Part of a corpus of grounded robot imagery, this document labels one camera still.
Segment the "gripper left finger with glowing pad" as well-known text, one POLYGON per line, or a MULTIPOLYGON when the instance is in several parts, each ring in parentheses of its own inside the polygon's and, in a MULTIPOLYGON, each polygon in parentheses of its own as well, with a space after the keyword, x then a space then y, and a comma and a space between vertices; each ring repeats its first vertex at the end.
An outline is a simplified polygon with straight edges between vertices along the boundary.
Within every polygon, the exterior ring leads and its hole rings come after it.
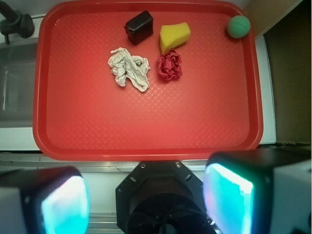
POLYGON ((88 184, 75 167, 0 173, 2 234, 84 234, 89 215, 88 184))

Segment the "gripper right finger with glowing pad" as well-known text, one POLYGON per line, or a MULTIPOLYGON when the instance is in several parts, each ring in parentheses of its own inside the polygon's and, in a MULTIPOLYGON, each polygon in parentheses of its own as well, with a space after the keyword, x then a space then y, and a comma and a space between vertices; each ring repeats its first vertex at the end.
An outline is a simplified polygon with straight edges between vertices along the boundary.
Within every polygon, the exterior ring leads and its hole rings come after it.
POLYGON ((216 152, 203 177, 208 217, 223 234, 309 234, 312 153, 267 147, 216 152))

